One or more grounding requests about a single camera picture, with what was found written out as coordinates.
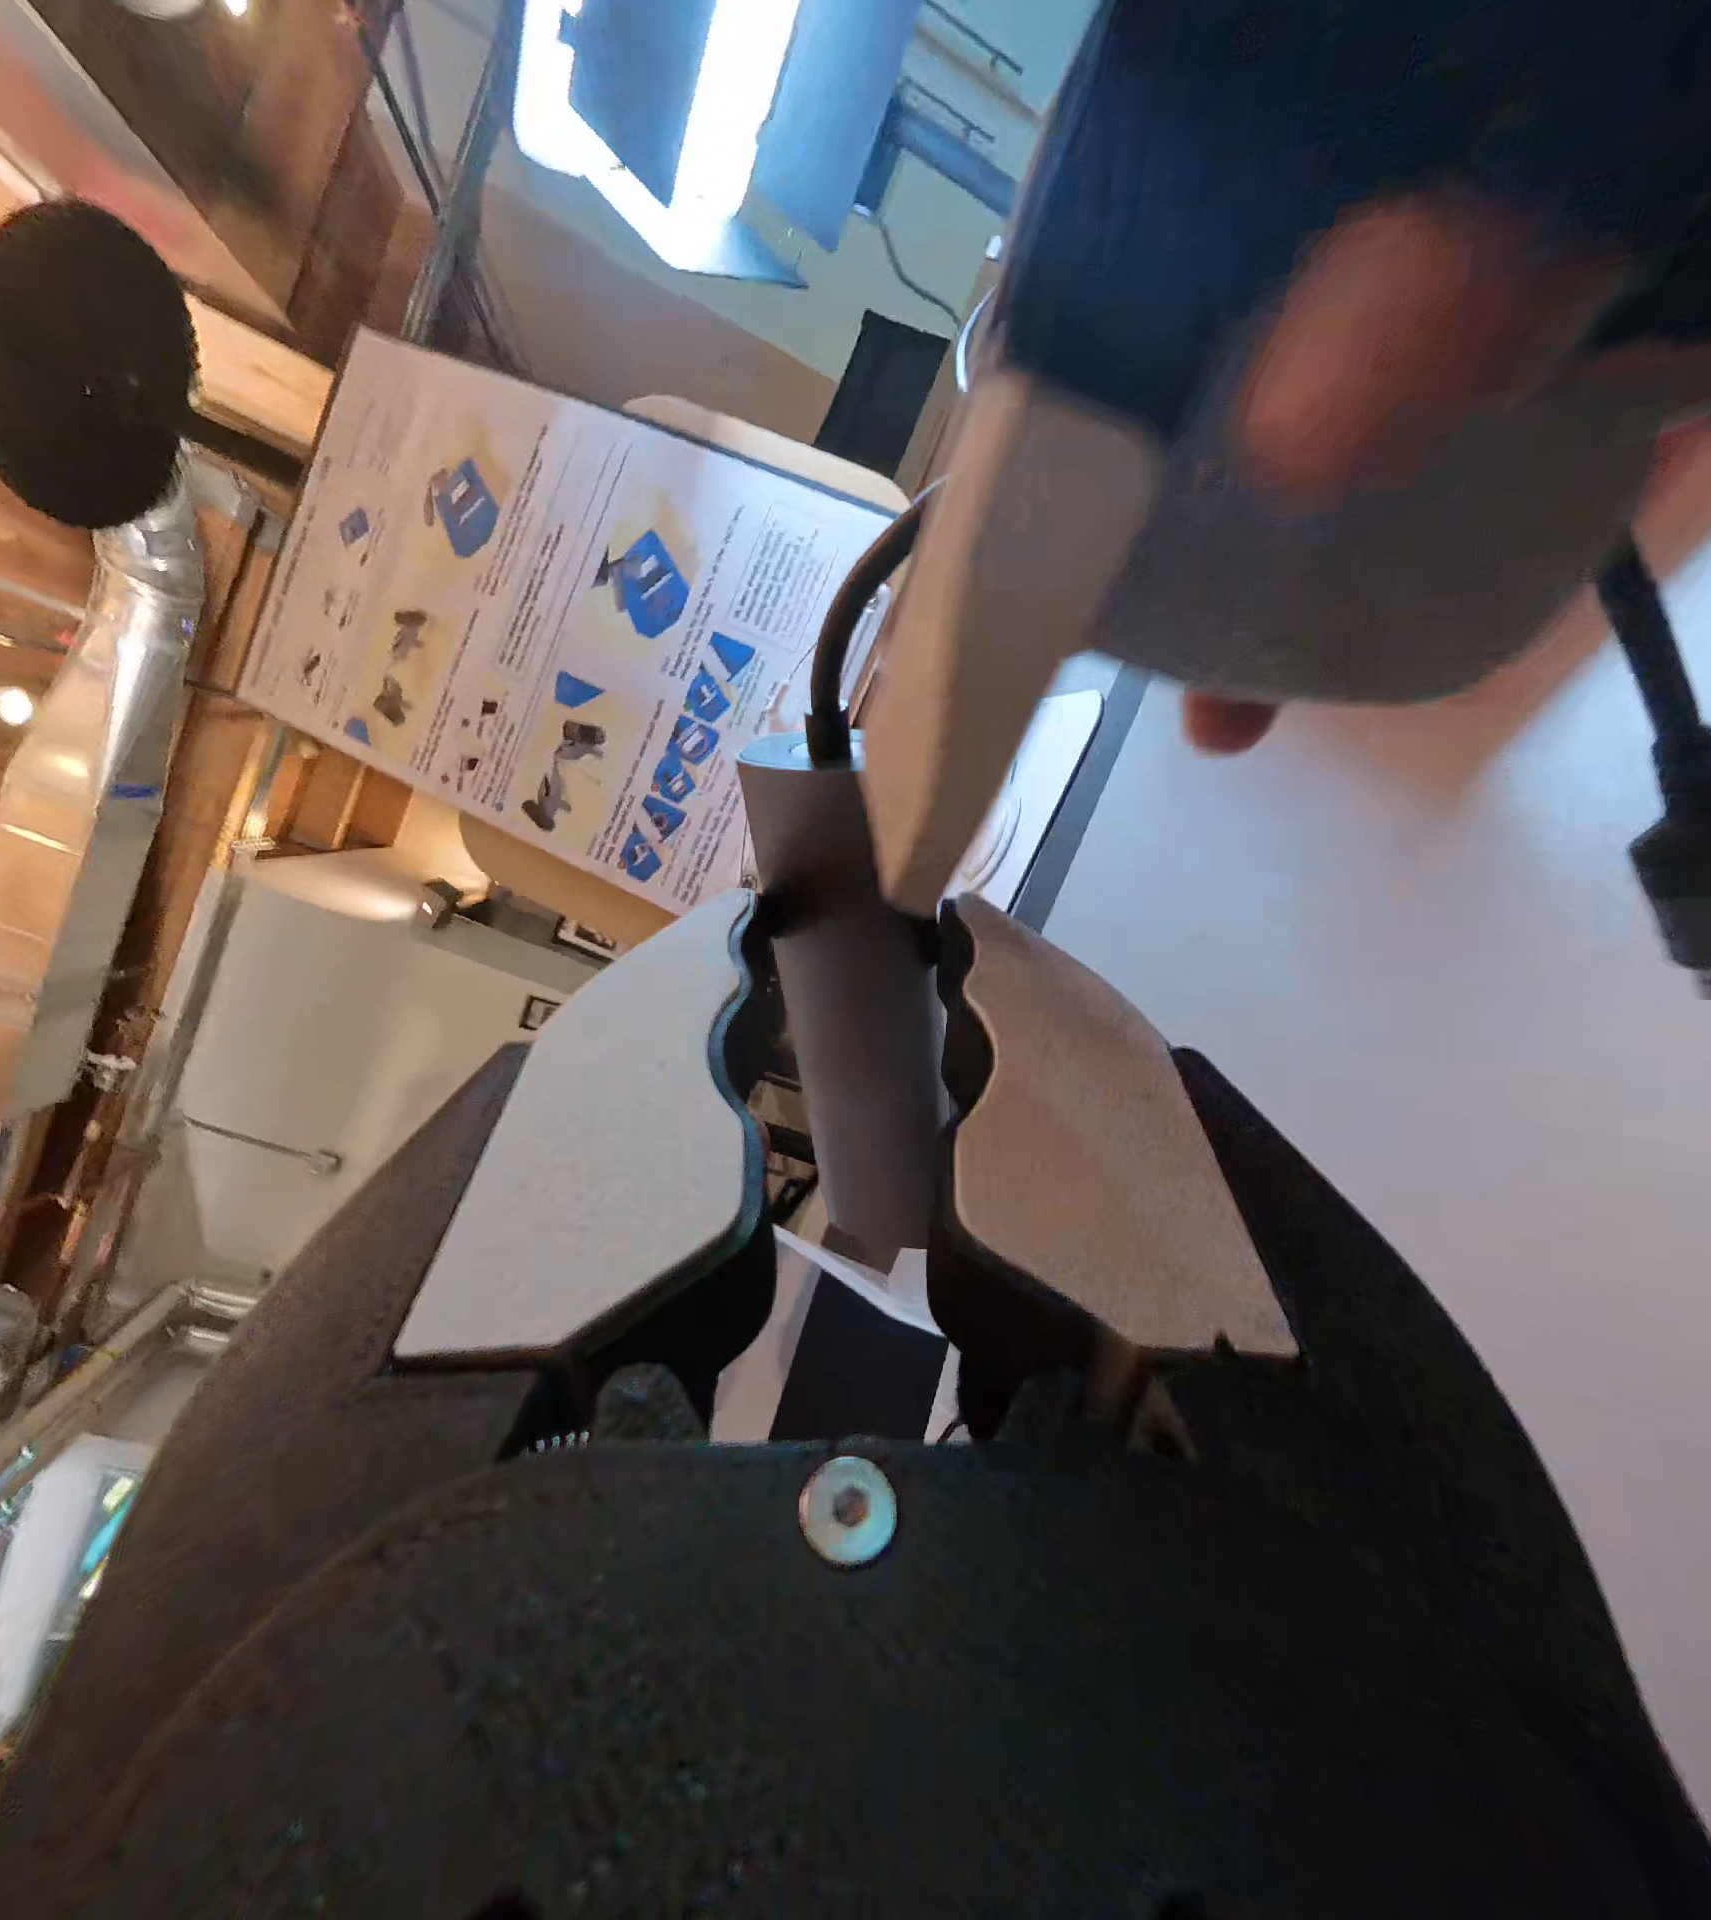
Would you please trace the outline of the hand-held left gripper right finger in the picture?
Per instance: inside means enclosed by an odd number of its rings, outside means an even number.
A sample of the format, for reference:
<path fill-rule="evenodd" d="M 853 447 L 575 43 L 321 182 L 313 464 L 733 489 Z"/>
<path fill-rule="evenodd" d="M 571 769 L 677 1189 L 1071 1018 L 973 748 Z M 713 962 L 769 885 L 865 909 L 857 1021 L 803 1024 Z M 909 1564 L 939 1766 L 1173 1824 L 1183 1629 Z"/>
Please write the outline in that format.
<path fill-rule="evenodd" d="M 925 1276 L 961 1358 L 1291 1362 L 1297 1336 L 1161 1032 L 979 897 L 951 901 L 941 932 L 955 1125 Z"/>

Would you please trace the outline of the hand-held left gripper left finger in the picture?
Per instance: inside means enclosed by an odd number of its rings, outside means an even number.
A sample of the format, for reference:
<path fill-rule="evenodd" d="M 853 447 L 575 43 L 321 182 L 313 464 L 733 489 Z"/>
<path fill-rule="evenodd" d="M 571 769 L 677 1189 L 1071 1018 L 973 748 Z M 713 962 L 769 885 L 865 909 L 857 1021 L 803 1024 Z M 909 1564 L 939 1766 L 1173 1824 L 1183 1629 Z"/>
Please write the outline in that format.
<path fill-rule="evenodd" d="M 763 1151 L 727 1080 L 751 892 L 721 892 L 537 1032 L 389 1356 L 553 1360 L 747 1245 Z"/>

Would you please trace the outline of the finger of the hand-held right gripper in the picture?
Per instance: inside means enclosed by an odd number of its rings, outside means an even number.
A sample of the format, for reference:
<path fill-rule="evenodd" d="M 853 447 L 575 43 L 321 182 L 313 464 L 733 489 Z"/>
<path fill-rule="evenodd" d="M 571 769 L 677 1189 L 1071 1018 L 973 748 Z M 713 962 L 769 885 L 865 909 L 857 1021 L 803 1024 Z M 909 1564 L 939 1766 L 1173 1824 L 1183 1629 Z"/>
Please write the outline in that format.
<path fill-rule="evenodd" d="M 1512 661 L 1624 530 L 1654 426 L 1466 426 L 1321 506 L 1169 475 L 1091 649 L 1231 702 L 1416 707 Z"/>
<path fill-rule="evenodd" d="M 1023 370 L 969 388 L 869 705 L 871 846 L 895 909 L 935 915 L 1059 665 L 1087 649 L 1163 466 L 1155 437 Z"/>

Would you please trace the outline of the grey slim usb adapter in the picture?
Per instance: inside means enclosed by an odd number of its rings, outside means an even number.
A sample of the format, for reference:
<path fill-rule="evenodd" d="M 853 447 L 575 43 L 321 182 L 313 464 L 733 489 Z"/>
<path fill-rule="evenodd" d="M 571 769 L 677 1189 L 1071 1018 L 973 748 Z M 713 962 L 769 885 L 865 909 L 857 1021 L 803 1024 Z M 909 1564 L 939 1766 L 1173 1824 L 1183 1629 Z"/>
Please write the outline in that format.
<path fill-rule="evenodd" d="M 881 892 L 853 764 L 819 766 L 801 732 L 773 732 L 737 781 L 825 1242 L 883 1274 L 925 1249 L 937 1202 L 933 926 Z"/>

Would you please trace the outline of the person's right hand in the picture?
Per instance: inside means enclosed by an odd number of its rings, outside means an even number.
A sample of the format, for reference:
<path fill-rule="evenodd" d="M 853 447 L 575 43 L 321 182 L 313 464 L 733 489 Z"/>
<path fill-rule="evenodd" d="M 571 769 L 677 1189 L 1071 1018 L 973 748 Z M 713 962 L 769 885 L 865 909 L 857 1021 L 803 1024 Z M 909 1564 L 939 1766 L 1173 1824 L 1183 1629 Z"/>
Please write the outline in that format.
<path fill-rule="evenodd" d="M 1233 414 L 1239 479 L 1319 510 L 1418 466 L 1550 352 L 1556 261 L 1492 205 L 1344 214 L 1291 277 Z"/>

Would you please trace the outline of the black panel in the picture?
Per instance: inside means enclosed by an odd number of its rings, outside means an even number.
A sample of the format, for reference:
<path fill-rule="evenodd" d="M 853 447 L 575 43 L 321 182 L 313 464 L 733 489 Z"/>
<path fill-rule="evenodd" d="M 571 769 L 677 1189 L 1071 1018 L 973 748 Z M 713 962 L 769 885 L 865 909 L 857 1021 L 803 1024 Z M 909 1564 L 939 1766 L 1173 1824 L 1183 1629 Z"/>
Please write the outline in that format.
<path fill-rule="evenodd" d="M 899 481 L 931 397 L 947 378 L 953 337 L 867 309 L 813 449 Z"/>

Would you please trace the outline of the silver air duct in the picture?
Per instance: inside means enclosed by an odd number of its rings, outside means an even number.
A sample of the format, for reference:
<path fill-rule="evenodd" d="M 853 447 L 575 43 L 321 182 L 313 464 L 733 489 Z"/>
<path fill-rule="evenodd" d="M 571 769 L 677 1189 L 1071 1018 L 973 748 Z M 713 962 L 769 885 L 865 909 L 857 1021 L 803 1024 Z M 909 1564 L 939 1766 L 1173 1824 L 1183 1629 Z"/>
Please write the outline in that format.
<path fill-rule="evenodd" d="M 0 1225 L 29 1125 L 83 1068 L 161 821 L 205 569 L 189 458 L 141 516 L 99 530 L 67 661 L 0 789 Z M 0 1358 L 37 1311 L 0 1283 Z"/>

